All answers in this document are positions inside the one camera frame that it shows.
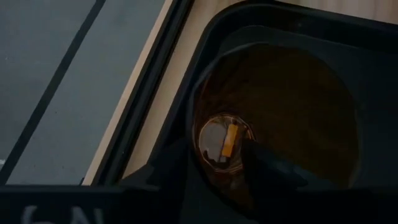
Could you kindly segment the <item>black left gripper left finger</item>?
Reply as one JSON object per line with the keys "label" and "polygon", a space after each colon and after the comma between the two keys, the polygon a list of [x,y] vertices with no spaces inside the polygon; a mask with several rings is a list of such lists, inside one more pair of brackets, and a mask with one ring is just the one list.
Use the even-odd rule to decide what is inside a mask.
{"label": "black left gripper left finger", "polygon": [[147,164],[123,178],[123,187],[185,187],[189,146],[180,138],[161,149]]}

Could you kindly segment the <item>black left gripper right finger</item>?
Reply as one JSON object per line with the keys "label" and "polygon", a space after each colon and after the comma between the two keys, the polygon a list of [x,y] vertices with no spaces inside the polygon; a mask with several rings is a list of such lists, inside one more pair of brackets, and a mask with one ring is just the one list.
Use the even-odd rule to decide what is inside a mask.
{"label": "black left gripper right finger", "polygon": [[268,189],[297,189],[308,181],[295,171],[296,166],[253,140],[244,140],[241,160],[246,182]]}

